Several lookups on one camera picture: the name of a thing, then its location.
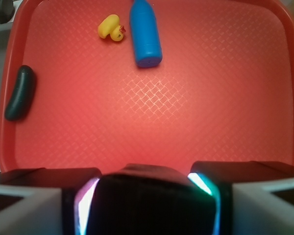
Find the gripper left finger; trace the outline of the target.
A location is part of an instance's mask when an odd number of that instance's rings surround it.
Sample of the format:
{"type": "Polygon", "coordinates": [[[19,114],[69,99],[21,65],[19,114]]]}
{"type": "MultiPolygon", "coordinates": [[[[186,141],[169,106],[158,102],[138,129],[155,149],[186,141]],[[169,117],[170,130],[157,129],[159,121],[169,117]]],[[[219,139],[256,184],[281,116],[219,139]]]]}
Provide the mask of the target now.
{"type": "Polygon", "coordinates": [[[0,235],[85,235],[100,177],[97,168],[0,173],[0,235]]]}

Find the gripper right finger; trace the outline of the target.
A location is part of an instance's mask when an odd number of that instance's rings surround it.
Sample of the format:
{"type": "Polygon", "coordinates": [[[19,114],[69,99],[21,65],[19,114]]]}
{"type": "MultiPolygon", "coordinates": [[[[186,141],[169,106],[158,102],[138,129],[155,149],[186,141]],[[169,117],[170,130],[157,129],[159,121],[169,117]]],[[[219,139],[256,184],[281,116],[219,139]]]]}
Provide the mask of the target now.
{"type": "Polygon", "coordinates": [[[195,162],[188,179],[216,204],[214,235],[294,235],[294,166],[195,162]]]}

